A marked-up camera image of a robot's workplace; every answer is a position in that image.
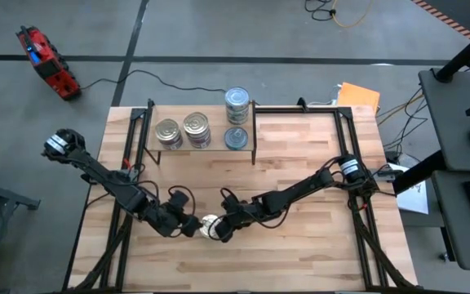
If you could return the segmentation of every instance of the red power tool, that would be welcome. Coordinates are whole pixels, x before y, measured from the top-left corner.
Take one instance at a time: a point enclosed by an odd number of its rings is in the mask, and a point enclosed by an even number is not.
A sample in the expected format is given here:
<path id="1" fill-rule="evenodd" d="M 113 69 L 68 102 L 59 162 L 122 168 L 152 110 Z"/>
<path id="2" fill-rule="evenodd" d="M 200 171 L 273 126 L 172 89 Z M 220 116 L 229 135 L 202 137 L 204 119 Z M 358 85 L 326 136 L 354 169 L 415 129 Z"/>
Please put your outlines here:
<path id="1" fill-rule="evenodd" d="M 66 60 L 45 34 L 36 27 L 25 28 L 21 25 L 21 31 L 16 35 L 33 68 L 61 98 L 70 100 L 81 94 L 81 86 Z"/>

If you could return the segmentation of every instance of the stacked cans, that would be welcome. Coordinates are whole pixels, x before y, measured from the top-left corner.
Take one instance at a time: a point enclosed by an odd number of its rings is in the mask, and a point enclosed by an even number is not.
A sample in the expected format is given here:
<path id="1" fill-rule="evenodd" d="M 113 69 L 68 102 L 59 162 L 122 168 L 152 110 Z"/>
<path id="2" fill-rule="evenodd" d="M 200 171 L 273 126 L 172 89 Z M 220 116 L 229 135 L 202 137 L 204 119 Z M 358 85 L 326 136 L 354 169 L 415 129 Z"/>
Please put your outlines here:
<path id="1" fill-rule="evenodd" d="M 224 133 L 224 142 L 228 149 L 242 150 L 248 144 L 248 133 L 241 127 L 230 127 Z"/>
<path id="2" fill-rule="evenodd" d="M 177 150 L 183 144 L 179 125 L 173 119 L 163 119 L 155 126 L 155 132 L 164 149 Z"/>
<path id="3" fill-rule="evenodd" d="M 211 142 L 210 125 L 204 114 L 195 112 L 187 116 L 184 119 L 184 131 L 195 148 L 206 148 Z"/>
<path id="4" fill-rule="evenodd" d="M 250 95 L 248 92 L 241 87 L 234 87 L 226 92 L 224 98 L 229 122 L 234 125 L 245 123 L 250 113 Z"/>

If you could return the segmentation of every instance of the gray floor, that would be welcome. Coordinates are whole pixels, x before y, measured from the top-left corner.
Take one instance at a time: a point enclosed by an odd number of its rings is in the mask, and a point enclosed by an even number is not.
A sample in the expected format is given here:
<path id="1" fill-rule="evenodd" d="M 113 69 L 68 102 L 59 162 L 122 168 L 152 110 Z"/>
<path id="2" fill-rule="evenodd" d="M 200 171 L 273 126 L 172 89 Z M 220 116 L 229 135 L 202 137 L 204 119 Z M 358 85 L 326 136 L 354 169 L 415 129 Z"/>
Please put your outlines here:
<path id="1" fill-rule="evenodd" d="M 14 32 L 36 25 L 65 55 L 124 55 L 140 0 L 63 2 L 0 0 L 0 54 L 21 54 Z M 291 0 L 151 0 L 136 56 L 283 56 L 322 58 L 448 59 L 468 40 L 409 0 L 375 1 L 364 23 L 341 29 L 318 23 Z M 341 1 L 339 16 L 351 20 L 364 9 Z M 122 63 L 72 62 L 80 83 L 117 79 Z M 389 109 L 418 89 L 417 73 L 429 66 L 259 65 L 134 63 L 182 87 L 243 86 L 261 104 L 293 104 L 299 97 L 325 101 L 331 88 L 351 82 L 381 92 Z M 97 154 L 115 85 L 99 83 L 81 99 L 59 99 L 28 62 L 0 61 L 0 185 L 42 199 L 37 212 L 16 211 L 0 247 L 0 288 L 15 293 L 59 290 L 88 190 L 77 170 L 50 163 L 39 154 L 56 129 L 71 127 Z M 177 91 L 143 74 L 131 76 L 121 105 L 222 104 L 222 96 Z M 380 126 L 384 143 L 405 123 L 398 114 Z M 404 151 L 425 158 L 438 147 L 431 121 L 404 141 Z M 420 284 L 470 291 L 470 272 L 442 264 L 439 231 L 406 232 Z"/>

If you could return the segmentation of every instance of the butcher block tabletop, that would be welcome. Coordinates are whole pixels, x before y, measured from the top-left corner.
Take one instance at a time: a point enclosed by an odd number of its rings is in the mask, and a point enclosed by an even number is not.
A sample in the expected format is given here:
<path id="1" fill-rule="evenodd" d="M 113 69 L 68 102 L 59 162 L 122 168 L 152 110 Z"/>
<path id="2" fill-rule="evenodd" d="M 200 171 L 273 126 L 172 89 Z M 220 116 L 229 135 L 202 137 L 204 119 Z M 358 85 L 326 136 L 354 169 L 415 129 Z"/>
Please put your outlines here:
<path id="1" fill-rule="evenodd" d="M 121 166 L 130 112 L 130 107 L 110 109 L 98 157 L 108 169 Z M 352 107 L 352 113 L 362 160 L 369 169 L 383 166 L 384 150 L 372 109 Z M 345 119 L 343 124 L 351 150 Z M 255 165 L 241 152 L 163 151 L 160 166 L 144 155 L 146 170 L 140 180 L 157 182 L 162 201 L 168 199 L 167 189 L 172 185 L 189 187 L 197 200 L 196 215 L 202 218 L 224 213 L 220 206 L 222 187 L 230 188 L 239 199 L 250 200 L 251 196 L 285 189 L 311 176 L 328 159 L 339 155 L 332 114 L 256 114 L 256 131 Z M 135 136 L 132 162 L 138 138 Z M 392 193 L 390 184 L 379 183 L 379 186 Z M 88 201 L 102 194 L 104 189 L 94 186 Z M 291 205 L 286 221 L 277 229 L 253 224 L 235 231 L 228 243 L 209 240 L 198 231 L 193 238 L 163 238 L 148 223 L 134 221 L 123 291 L 364 290 L 347 200 L 348 195 L 342 190 L 320 190 Z M 70 287 L 85 278 L 104 252 L 113 201 L 108 196 L 87 208 Z M 417 283 L 396 198 L 375 194 L 371 201 L 383 250 L 410 282 Z M 191 211 L 191 203 L 185 211 Z M 119 252 L 112 263 L 109 284 L 115 282 Z M 375 259 L 370 250 L 368 258 L 373 281 L 378 285 Z"/>

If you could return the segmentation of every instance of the white paper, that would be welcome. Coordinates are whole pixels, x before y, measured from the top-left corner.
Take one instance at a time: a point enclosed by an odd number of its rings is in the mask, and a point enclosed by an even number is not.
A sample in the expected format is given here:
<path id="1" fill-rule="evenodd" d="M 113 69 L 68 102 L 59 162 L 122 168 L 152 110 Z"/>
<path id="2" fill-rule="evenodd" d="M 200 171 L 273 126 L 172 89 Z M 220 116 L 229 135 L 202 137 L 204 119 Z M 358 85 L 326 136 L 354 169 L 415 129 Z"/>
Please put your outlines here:
<path id="1" fill-rule="evenodd" d="M 389 163 L 395 171 L 407 171 L 409 168 Z M 397 195 L 398 208 L 410 212 L 429 214 L 428 194 L 425 189 L 425 181 L 410 187 L 408 190 Z"/>

